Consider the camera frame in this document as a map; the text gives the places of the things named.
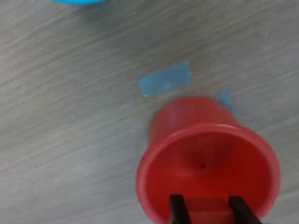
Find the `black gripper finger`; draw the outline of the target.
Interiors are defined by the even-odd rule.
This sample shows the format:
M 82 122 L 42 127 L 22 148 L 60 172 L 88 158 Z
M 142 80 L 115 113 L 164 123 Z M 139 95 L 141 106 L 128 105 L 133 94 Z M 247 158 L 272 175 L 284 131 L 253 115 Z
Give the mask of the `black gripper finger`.
M 230 196 L 228 204 L 235 214 L 236 224 L 262 224 L 241 196 Z
M 170 195 L 170 205 L 173 224 L 191 224 L 187 206 L 182 195 Z

